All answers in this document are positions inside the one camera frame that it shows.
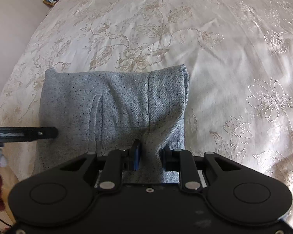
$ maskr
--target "circular pad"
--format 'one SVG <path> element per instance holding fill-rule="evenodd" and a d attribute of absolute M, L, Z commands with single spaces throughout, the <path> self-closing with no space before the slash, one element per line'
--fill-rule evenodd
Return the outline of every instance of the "circular pad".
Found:
<path fill-rule="evenodd" d="M 67 191 L 64 186 L 46 183 L 33 188 L 30 197 L 39 204 L 54 204 L 63 200 L 66 194 Z"/>
<path fill-rule="evenodd" d="M 8 203 L 19 221 L 48 227 L 72 221 L 90 206 L 92 200 L 93 190 L 82 177 L 52 170 L 16 184 Z"/>
<path fill-rule="evenodd" d="M 250 169 L 223 172 L 209 187 L 207 199 L 224 218 L 253 226 L 277 221 L 292 204 L 286 185 Z"/>
<path fill-rule="evenodd" d="M 270 196 L 269 189 L 257 183 L 244 183 L 238 185 L 233 193 L 238 200 L 246 203 L 262 203 Z"/>

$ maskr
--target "picture frame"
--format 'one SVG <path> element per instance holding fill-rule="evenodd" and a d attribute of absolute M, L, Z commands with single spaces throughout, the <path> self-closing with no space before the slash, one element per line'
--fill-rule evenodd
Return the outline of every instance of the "picture frame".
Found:
<path fill-rule="evenodd" d="M 59 0 L 44 0 L 43 3 L 54 6 Z"/>

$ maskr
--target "fabric fold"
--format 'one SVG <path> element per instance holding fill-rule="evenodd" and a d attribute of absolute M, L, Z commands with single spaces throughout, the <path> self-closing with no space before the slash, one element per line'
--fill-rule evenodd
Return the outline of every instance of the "fabric fold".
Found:
<path fill-rule="evenodd" d="M 39 141 L 35 173 L 85 152 L 107 155 L 142 142 L 139 171 L 127 182 L 177 182 L 165 173 L 158 150 L 184 148 L 184 112 L 189 76 L 184 65 L 149 73 L 46 71 L 40 102 L 41 126 L 55 126 L 58 138 Z"/>

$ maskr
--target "white bedspread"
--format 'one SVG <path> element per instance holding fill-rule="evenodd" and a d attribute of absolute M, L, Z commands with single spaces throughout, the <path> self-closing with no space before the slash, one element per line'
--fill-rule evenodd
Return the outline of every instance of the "white bedspread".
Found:
<path fill-rule="evenodd" d="M 185 64 L 186 146 L 216 151 L 293 193 L 293 0 L 60 0 L 0 97 L 0 126 L 39 126 L 44 72 Z M 21 180 L 35 143 L 7 144 Z M 287 218 L 293 226 L 293 206 Z"/>

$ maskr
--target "cable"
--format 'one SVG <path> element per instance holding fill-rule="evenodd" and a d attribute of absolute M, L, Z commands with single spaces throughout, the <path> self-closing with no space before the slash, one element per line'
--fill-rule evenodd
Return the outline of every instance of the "cable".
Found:
<path fill-rule="evenodd" d="M 3 222 L 5 225 L 9 226 L 10 228 L 12 228 L 12 226 L 10 224 L 7 224 L 5 221 L 3 221 L 1 219 L 0 219 L 0 221 Z"/>

